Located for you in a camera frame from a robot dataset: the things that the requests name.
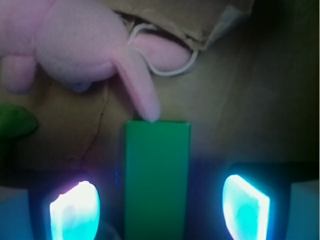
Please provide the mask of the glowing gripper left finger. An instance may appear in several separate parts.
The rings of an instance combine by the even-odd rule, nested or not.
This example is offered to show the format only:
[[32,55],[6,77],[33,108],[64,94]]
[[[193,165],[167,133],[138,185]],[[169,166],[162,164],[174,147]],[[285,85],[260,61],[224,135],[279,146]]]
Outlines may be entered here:
[[87,172],[37,172],[29,189],[36,240],[93,240],[100,196]]

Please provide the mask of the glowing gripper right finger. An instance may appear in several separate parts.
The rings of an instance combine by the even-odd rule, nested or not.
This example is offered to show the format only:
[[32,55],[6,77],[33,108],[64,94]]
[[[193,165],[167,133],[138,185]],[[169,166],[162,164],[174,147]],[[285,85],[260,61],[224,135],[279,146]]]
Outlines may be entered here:
[[234,240],[283,240],[290,205],[288,163],[235,163],[222,188],[224,222]]

